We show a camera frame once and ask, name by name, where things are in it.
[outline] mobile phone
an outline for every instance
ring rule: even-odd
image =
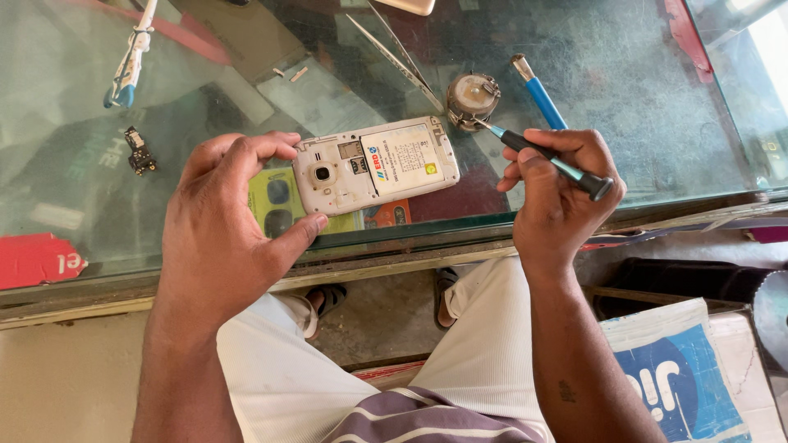
[[[428,16],[433,12],[435,0],[378,0],[380,3],[404,9],[409,13]]]
[[[448,188],[459,168],[437,117],[302,140],[292,162],[307,214],[332,217]]]

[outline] white trousers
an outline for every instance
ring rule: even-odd
[[[411,385],[471,411],[518,419],[553,441],[533,387],[530,294],[519,259],[482,263],[446,300],[457,321]],[[219,330],[219,357],[247,443],[320,441],[379,392],[304,340],[314,323],[294,313],[293,303],[265,294]]]

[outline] fingernail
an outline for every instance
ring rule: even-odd
[[[329,218],[325,216],[325,214],[320,214],[318,216],[318,227],[322,231],[325,227],[329,224]]]
[[[523,150],[520,151],[519,154],[517,154],[517,162],[525,163],[525,162],[529,161],[530,159],[532,159],[534,157],[537,157],[538,155],[539,155],[539,153],[536,152],[535,149],[533,149],[532,147],[526,147],[526,148],[523,148]]]

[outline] jio logo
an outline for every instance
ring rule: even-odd
[[[678,348],[662,338],[616,352],[615,358],[667,439],[688,440],[697,421],[697,386],[692,368]]]

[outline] erd battery label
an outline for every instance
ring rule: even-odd
[[[369,134],[361,144],[379,195],[444,180],[427,125]]]

